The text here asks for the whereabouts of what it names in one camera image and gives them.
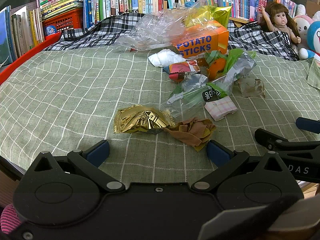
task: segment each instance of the doll's arm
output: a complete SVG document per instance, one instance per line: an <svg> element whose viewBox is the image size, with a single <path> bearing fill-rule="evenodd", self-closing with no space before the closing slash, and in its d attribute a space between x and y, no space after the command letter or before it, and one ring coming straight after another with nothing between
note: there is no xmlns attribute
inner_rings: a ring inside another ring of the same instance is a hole
<svg viewBox="0 0 320 240"><path fill-rule="evenodd" d="M291 29L290 29L290 39L292 40L293 43L300 43L301 42L301 38L296 37L296 35L294 35L294 33Z"/></svg>
<svg viewBox="0 0 320 240"><path fill-rule="evenodd" d="M264 19L266 20L269 31L273 32L274 26L270 20L269 15L266 13L266 11L262 5L261 5L261 12L262 12Z"/></svg>

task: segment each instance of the blue plush toy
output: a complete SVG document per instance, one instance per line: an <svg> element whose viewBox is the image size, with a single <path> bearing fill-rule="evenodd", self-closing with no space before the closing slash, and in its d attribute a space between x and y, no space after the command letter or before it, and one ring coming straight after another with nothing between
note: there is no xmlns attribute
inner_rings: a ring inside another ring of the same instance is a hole
<svg viewBox="0 0 320 240"><path fill-rule="evenodd" d="M310 48L301 48L299 51L300 59L314 57L320 61L320 21L313 22L307 33L307 43Z"/></svg>

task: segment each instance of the gold foil wrapper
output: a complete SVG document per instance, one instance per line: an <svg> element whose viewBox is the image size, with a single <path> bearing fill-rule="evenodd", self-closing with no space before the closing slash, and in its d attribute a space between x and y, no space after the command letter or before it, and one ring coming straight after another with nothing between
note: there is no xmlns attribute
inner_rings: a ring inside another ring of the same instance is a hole
<svg viewBox="0 0 320 240"><path fill-rule="evenodd" d="M133 105L119 109L114 120L114 133L145 132L157 134L163 127L174 127L169 112Z"/></svg>
<svg viewBox="0 0 320 240"><path fill-rule="evenodd" d="M201 6L195 13L189 15L184 24L186 27L191 27L199 23L205 23L211 20L216 20L218 23L228 28L228 21L230 17L232 6L215 7L204 5Z"/></svg>

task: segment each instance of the pink and white checkered box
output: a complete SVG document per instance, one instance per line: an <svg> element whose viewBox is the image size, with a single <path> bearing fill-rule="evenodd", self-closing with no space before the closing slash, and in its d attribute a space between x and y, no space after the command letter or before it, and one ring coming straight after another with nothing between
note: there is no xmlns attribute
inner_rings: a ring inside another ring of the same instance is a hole
<svg viewBox="0 0 320 240"><path fill-rule="evenodd" d="M204 107L215 121L219 121L227 114L233 114L238 110L230 97L224 97L217 101L207 102Z"/></svg>

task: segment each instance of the white crumpled tissue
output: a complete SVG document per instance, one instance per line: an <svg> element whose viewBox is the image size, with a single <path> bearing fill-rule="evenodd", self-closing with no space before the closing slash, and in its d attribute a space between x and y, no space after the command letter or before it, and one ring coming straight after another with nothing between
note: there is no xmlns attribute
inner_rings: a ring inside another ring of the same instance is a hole
<svg viewBox="0 0 320 240"><path fill-rule="evenodd" d="M158 53L152 54L148 59L155 67L167 67L173 63L186 61L180 54L176 54L170 49L163 49Z"/></svg>

